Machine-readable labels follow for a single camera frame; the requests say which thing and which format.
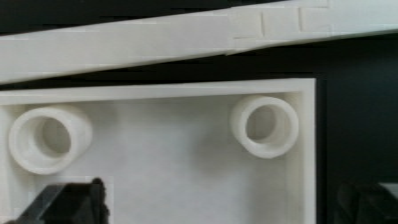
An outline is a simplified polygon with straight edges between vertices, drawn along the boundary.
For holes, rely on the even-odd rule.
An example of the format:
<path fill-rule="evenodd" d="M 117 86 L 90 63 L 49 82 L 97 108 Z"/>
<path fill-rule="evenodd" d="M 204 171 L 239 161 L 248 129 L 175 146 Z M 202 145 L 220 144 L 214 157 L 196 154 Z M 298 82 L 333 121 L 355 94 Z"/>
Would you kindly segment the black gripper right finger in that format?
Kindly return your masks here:
<path fill-rule="evenodd" d="M 398 183 L 344 183 L 332 224 L 398 224 Z"/>

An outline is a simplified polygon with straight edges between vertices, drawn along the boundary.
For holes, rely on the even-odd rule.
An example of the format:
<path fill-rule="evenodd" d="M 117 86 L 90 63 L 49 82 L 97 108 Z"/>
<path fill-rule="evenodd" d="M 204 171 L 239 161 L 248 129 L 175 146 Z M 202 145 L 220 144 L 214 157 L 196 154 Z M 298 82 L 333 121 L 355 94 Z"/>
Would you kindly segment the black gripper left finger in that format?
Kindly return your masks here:
<path fill-rule="evenodd" d="M 104 198 L 99 178 L 88 183 L 51 184 L 21 215 L 5 224 L 109 224 Z"/>

